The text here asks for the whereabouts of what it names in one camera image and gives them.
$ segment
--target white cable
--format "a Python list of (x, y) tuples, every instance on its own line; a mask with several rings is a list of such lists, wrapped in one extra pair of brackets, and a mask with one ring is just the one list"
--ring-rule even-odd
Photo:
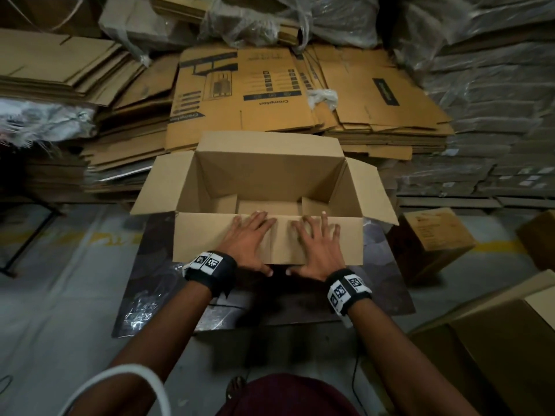
[(64, 26), (67, 22), (69, 22), (73, 16), (75, 15), (75, 13), (77, 13), (77, 10), (79, 10), (79, 8), (81, 7), (81, 5), (83, 4), (83, 2), (85, 0), (77, 0), (77, 3), (75, 4), (75, 7), (73, 7), (73, 10), (71, 11), (71, 13), (68, 14), (68, 16), (62, 20), (62, 22), (54, 27), (51, 27), (50, 29), (46, 29), (46, 30), (42, 30), (41, 28), (39, 28), (37, 25), (35, 25), (35, 23), (33, 23), (30, 18), (28, 18), (27, 16), (25, 16), (25, 13), (22, 12), (21, 10), (19, 10), (19, 7), (16, 5), (16, 3), (14, 3), (12, 0), (6, 0), (8, 3), (10, 3), (10, 5), (15, 8), (17, 10), (17, 12), (19, 14), (21, 14), (23, 16), (23, 18), (25, 20), (27, 20), (33, 27), (35, 27), (36, 29), (38, 29), (41, 32), (50, 32), (53, 30), (58, 30), (60, 27)]
[(160, 404), (160, 412), (162, 413), (162, 416), (171, 416), (170, 401), (160, 378), (158, 378), (158, 376), (151, 369), (135, 363), (109, 368), (89, 379), (71, 395), (60, 413), (58, 413), (58, 416), (66, 416), (66, 413), (71, 409), (73, 402), (94, 384), (98, 384), (100, 381), (120, 374), (135, 374), (147, 381), (156, 394), (156, 398)]

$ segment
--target finger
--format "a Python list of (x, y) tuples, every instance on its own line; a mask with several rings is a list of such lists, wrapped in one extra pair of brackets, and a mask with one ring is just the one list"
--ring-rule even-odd
[(339, 236), (341, 235), (341, 226), (339, 226), (337, 223), (335, 224), (335, 229), (334, 229), (334, 242), (339, 244)]
[(322, 212), (322, 236), (324, 239), (328, 239), (330, 237), (330, 227), (328, 226), (328, 214), (326, 212)]
[(294, 265), (285, 270), (287, 276), (296, 274), (301, 277), (308, 277), (308, 267), (305, 265)]
[(312, 237), (314, 239), (319, 239), (322, 237), (322, 230), (320, 230), (316, 219), (310, 216), (303, 216), (302, 217), (305, 222), (308, 222), (310, 227), (312, 228)]
[(253, 217), (253, 220), (249, 223), (249, 229), (257, 230), (258, 227), (264, 222), (266, 216), (268, 215), (267, 212), (258, 212), (258, 214)]
[(291, 222), (291, 225), (297, 230), (297, 233), (299, 234), (299, 237), (301, 238), (302, 242), (304, 242), (304, 244), (308, 244), (312, 241), (312, 238), (305, 229), (305, 225), (296, 220)]
[(266, 235), (266, 232), (270, 230), (270, 228), (272, 226), (274, 226), (274, 223), (277, 221), (277, 219), (268, 219), (266, 220), (261, 226), (260, 228), (258, 228), (256, 231), (260, 233), (260, 237), (264, 237), (264, 235)]
[(274, 271), (266, 264), (260, 265), (260, 268), (258, 269), (258, 271), (266, 274), (266, 277), (272, 277), (272, 275), (274, 274)]
[(251, 222), (253, 221), (253, 219), (254, 219), (256, 216), (258, 216), (258, 213), (260, 213), (260, 212), (258, 212), (258, 211), (257, 211), (257, 212), (253, 212), (252, 215), (250, 215), (249, 217), (247, 217), (247, 218), (245, 219), (245, 221), (243, 222), (243, 227), (249, 227), (249, 225), (251, 224)]
[(239, 226), (241, 226), (241, 217), (240, 216), (235, 216), (232, 220), (231, 228), (229, 228), (229, 230), (227, 231), (227, 233), (224, 236), (224, 241), (226, 239), (231, 238), (235, 234), (235, 231), (237, 230), (237, 228)]

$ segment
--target maroon shirt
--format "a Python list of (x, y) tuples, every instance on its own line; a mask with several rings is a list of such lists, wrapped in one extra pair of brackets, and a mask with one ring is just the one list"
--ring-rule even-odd
[(216, 416), (359, 416), (347, 398), (317, 379), (273, 374), (248, 383)]

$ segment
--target foot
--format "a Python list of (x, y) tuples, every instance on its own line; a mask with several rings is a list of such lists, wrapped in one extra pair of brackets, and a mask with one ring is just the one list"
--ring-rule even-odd
[(232, 380), (227, 385), (227, 388), (225, 389), (226, 401), (231, 400), (233, 397), (235, 397), (241, 391), (241, 388), (243, 388), (245, 385), (246, 385), (245, 378), (241, 376), (233, 377)]

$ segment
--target forearm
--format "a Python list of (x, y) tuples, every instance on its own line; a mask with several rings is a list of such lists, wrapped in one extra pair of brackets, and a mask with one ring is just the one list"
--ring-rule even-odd
[[(146, 366), (164, 382), (183, 353), (204, 310), (210, 290), (190, 281), (148, 322), (111, 362)], [(155, 395), (134, 375), (115, 376), (95, 385), (75, 403), (71, 416), (105, 416), (148, 413)]]
[(402, 414), (478, 415), (461, 393), (373, 301), (359, 300), (351, 306), (348, 314)]

